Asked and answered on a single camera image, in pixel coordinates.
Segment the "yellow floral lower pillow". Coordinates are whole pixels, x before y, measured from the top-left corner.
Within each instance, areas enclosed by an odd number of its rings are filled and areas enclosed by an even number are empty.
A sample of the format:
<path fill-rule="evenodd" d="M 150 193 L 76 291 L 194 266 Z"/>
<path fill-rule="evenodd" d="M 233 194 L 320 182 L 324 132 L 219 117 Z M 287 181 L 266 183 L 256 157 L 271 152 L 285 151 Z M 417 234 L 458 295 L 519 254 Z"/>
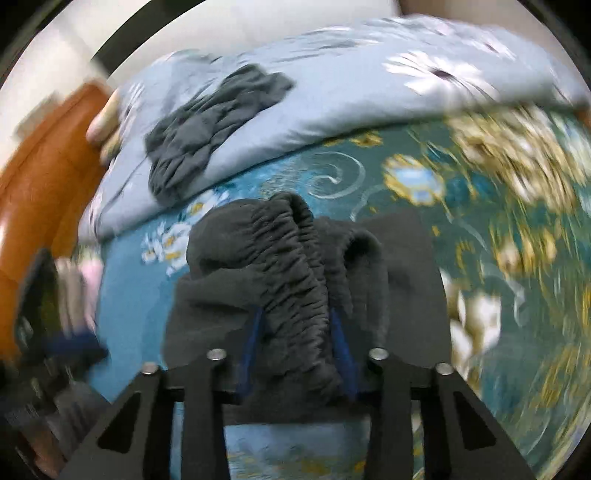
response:
<path fill-rule="evenodd" d="M 109 138 L 101 147 L 100 164 L 108 166 L 120 151 L 121 141 L 117 136 Z"/>

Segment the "white black sliding wardrobe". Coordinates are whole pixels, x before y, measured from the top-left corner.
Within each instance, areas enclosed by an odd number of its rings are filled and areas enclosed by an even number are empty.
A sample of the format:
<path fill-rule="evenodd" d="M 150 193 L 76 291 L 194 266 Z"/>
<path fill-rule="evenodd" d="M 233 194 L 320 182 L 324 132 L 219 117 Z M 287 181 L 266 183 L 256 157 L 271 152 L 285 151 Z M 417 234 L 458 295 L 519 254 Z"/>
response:
<path fill-rule="evenodd" d="M 120 84 L 180 50 L 228 55 L 315 29 L 401 14 L 397 1 L 149 1 L 99 43 L 92 61 Z"/>

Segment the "light blue floral duvet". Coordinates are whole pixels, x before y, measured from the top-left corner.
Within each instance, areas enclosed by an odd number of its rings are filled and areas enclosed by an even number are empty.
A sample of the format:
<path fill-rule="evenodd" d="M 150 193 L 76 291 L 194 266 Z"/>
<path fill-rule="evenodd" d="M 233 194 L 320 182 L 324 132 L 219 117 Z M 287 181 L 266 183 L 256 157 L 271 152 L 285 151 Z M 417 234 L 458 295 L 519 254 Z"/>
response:
<path fill-rule="evenodd" d="M 158 203 L 148 188 L 145 136 L 247 64 L 283 73 L 294 88 L 222 143 L 183 198 Z M 426 15 L 317 29 L 226 56 L 177 51 L 119 92 L 122 145 L 80 220 L 82 242 L 118 235 L 253 165 L 362 128 L 498 103 L 581 106 L 588 98 L 541 46 L 497 26 Z"/>

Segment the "dark grey sweatpants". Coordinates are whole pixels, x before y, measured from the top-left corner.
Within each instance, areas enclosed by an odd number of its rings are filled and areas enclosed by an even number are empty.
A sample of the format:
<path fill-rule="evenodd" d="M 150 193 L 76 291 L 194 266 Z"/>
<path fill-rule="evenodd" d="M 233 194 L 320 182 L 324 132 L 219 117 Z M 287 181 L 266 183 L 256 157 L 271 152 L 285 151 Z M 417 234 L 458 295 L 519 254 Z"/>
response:
<path fill-rule="evenodd" d="M 176 368 L 263 312 L 254 386 L 235 423 L 320 419 L 342 392 L 332 310 L 407 363 L 451 356 L 432 241 L 411 207 L 361 222 L 315 217 L 290 192 L 237 200 L 194 224 L 162 342 Z"/>

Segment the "grey crumpled shirt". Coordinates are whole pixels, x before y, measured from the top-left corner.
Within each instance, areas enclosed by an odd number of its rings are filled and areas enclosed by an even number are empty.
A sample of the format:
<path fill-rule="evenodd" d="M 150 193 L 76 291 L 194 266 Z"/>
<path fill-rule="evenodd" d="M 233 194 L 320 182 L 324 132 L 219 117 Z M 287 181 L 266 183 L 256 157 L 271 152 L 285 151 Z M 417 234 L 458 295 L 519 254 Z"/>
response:
<path fill-rule="evenodd" d="M 151 161 L 148 188 L 160 204 L 185 195 L 211 155 L 237 129 L 280 103 L 296 82 L 247 64 L 226 76 L 211 94 L 195 96 L 162 118 L 145 136 Z"/>

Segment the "beige folded garment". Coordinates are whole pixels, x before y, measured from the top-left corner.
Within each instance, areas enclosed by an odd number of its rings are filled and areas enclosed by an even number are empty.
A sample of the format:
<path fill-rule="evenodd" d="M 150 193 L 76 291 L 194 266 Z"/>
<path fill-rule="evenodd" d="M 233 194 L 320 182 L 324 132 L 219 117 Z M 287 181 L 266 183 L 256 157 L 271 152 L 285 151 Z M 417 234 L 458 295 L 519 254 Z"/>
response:
<path fill-rule="evenodd" d="M 84 280 L 77 265 L 68 258 L 55 260 L 58 313 L 62 331 L 72 335 L 85 329 Z"/>

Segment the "orange wooden headboard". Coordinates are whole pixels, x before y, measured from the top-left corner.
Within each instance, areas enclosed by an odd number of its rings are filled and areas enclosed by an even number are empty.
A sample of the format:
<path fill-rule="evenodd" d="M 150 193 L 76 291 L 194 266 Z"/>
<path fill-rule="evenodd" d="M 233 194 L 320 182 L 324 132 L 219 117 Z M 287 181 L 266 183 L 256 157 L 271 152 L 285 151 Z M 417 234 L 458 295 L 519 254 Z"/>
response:
<path fill-rule="evenodd" d="M 20 143 L 1 173 L 1 358 L 19 348 L 14 322 L 19 287 L 41 248 L 69 255 L 78 223 L 106 168 L 85 137 L 108 94 L 96 82 L 78 88 Z"/>

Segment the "pink folded garment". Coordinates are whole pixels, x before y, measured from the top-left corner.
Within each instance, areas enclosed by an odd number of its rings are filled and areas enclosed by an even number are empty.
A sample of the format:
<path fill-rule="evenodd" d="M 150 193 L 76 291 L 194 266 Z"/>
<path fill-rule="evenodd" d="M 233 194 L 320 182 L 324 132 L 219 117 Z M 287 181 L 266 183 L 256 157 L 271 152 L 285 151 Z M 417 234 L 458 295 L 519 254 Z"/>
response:
<path fill-rule="evenodd" d="M 84 281 L 84 315 L 88 328 L 96 330 L 96 311 L 103 275 L 103 262 L 100 258 L 89 258 L 79 264 Z"/>

